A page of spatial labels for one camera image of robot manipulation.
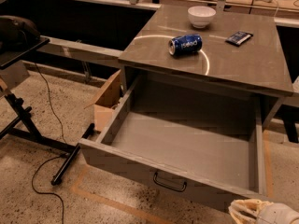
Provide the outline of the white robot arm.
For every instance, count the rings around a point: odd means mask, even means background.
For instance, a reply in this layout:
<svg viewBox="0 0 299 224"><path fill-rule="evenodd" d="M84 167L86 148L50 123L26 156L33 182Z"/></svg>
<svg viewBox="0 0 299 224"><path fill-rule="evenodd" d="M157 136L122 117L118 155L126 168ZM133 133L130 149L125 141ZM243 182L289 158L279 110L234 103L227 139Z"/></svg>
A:
<svg viewBox="0 0 299 224"><path fill-rule="evenodd" d="M236 224L299 224L299 213L284 203L234 200L228 210Z"/></svg>

